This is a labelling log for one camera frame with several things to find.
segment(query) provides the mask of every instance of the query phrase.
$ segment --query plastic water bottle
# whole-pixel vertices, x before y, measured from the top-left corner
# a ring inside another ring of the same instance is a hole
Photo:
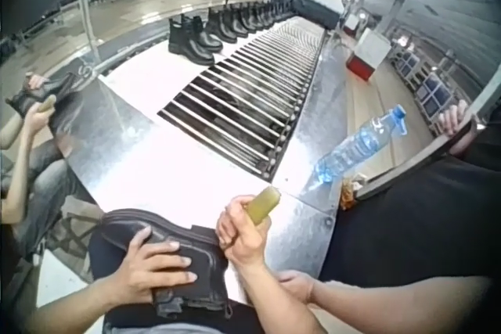
[[[315,165],[319,183],[331,183],[344,173],[384,148],[395,130],[406,135],[405,110],[397,105],[382,117],[365,122],[354,135],[347,137]]]

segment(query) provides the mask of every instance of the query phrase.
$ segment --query bottle cap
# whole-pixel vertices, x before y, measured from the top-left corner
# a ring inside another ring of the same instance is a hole
[[[405,115],[407,114],[404,110],[404,108],[400,105],[395,106],[393,109],[393,114],[398,118],[398,119],[403,119]]]

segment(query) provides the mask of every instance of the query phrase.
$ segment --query hand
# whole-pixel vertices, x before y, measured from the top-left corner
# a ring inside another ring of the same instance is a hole
[[[305,304],[311,302],[315,279],[308,274],[295,270],[281,271],[277,278],[280,285],[296,299]]]
[[[39,74],[33,74],[31,72],[26,74],[27,77],[27,89],[29,90],[37,90],[41,88],[44,82],[47,81],[45,77],[40,76]]]
[[[265,245],[271,226],[269,217],[257,227],[244,207],[253,196],[238,196],[221,213],[216,225],[221,248],[237,268],[265,264]]]
[[[460,124],[464,120],[467,108],[468,104],[461,99],[458,106],[452,105],[438,116],[438,121],[446,135],[452,137],[460,130]],[[475,117],[472,117],[472,128],[470,131],[477,131],[477,121]]]
[[[30,137],[34,137],[43,127],[49,124],[49,118],[54,113],[54,107],[44,111],[43,113],[38,112],[38,108],[41,103],[36,102],[33,104],[28,110],[25,118],[24,118],[24,130],[27,132],[27,135]]]
[[[143,244],[150,234],[151,227],[135,234],[122,265],[108,277],[113,285],[110,290],[116,293],[116,296],[113,296],[116,305],[151,303],[151,289],[184,285],[196,280],[194,273],[179,271],[179,268],[186,268],[191,264],[189,258],[166,254],[178,250],[179,244]],[[176,271],[165,270],[169,268],[175,268]]]

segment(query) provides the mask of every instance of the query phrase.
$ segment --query stainless steel table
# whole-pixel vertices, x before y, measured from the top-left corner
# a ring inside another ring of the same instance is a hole
[[[340,187],[305,194],[312,165],[346,135],[344,59],[325,45],[297,129],[273,180],[283,197],[272,212],[266,249],[271,269],[318,276],[333,233]],[[170,124],[157,124],[96,79],[57,106],[52,132],[67,134],[67,162],[105,211],[134,207],[189,227],[213,228],[227,202],[268,185]],[[235,272],[231,299],[245,302]]]

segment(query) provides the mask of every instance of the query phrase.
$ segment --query conveyor belt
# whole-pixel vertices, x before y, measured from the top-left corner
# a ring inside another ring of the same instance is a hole
[[[202,72],[158,115],[269,181],[308,94],[323,34],[291,19]]]

